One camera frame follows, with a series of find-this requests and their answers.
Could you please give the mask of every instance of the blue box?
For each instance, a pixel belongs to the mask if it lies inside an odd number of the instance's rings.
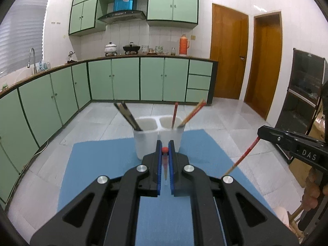
[[[114,12],[121,10],[135,10],[137,8],[136,0],[115,0]]]

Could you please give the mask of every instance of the drawer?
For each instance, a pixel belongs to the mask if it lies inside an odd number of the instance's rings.
[[[189,74],[187,88],[208,90],[210,88],[210,82],[211,77]]]
[[[212,62],[190,60],[189,73],[197,75],[212,75]]]
[[[207,102],[208,90],[187,89],[186,102],[199,103],[202,99]]]

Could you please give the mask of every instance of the orange thermos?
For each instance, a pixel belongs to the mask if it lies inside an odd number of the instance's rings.
[[[180,38],[179,55],[187,56],[187,49],[188,48],[189,48],[189,41],[188,41],[186,35],[183,34]]]

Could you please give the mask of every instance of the door frame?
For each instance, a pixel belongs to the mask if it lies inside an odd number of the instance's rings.
[[[252,67],[254,66],[254,50],[255,50],[255,22],[258,18],[261,17],[267,17],[267,16],[273,16],[273,15],[278,15],[279,16],[279,24],[280,24],[280,33],[281,33],[281,58],[280,58],[280,66],[279,66],[279,74],[280,74],[280,70],[281,70],[281,62],[282,62],[282,50],[283,50],[283,33],[282,33],[282,17],[281,17],[281,11],[272,11],[270,13],[265,13],[265,14],[260,14],[260,15],[256,15],[254,16],[254,31],[253,31],[253,49],[252,49],[252,62],[251,62],[251,67],[250,67],[250,71],[249,71],[249,76],[248,76],[248,81],[247,81],[247,89],[245,92],[245,97],[244,97],[244,102],[246,102],[246,97],[248,92],[250,91],[250,79],[251,79],[251,73],[252,73]],[[272,102],[270,105],[270,108],[268,109],[268,111],[265,114],[265,120],[268,118],[268,114],[270,112],[271,106],[272,106]]]
[[[212,30],[211,30],[211,31],[213,31],[213,20],[214,20],[214,18],[213,18],[213,11],[214,11],[214,7],[215,7],[215,6],[219,6],[219,7],[226,8],[226,9],[230,9],[230,10],[233,10],[233,11],[235,11],[235,12],[238,12],[238,13],[241,13],[241,14],[247,16],[247,47],[246,47],[246,53],[245,53],[244,76],[243,76],[243,79],[242,79],[242,82],[241,82],[241,86],[240,86],[240,90],[239,90],[239,97],[236,99],[236,100],[238,100],[238,99],[240,99],[240,97],[241,97],[241,91],[242,91],[242,89],[243,89],[244,78],[245,78],[245,72],[246,72],[246,65],[247,65],[247,58],[248,58],[248,46],[249,46],[249,44],[250,44],[250,42],[249,42],[249,31],[250,31],[250,30],[249,30],[249,17],[250,17],[250,15],[248,15],[248,14],[246,14],[246,13],[244,13],[244,12],[241,12],[241,11],[239,11],[239,10],[236,10],[236,9],[234,9],[234,8],[230,8],[230,7],[227,7],[227,6],[224,6],[224,5],[219,5],[219,4],[217,4],[217,3],[212,3]],[[210,58],[211,58],[211,51],[212,51],[212,38],[211,38]]]

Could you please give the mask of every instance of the red ball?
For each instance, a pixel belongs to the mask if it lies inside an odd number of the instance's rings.
[[[169,148],[168,147],[163,147],[162,148],[162,153],[163,154],[167,154],[169,152]]]

